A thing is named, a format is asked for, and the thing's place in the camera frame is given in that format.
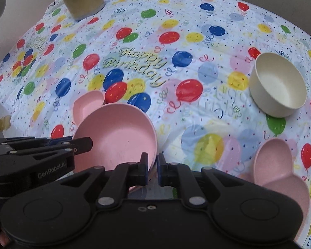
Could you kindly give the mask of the person's left hand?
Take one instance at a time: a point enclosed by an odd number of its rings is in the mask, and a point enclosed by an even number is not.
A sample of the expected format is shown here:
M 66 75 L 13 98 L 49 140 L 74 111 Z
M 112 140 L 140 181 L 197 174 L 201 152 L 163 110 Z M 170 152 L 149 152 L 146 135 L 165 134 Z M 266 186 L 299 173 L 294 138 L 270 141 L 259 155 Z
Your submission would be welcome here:
M 0 244 L 5 247 L 10 242 L 8 236 L 4 233 L 0 233 Z

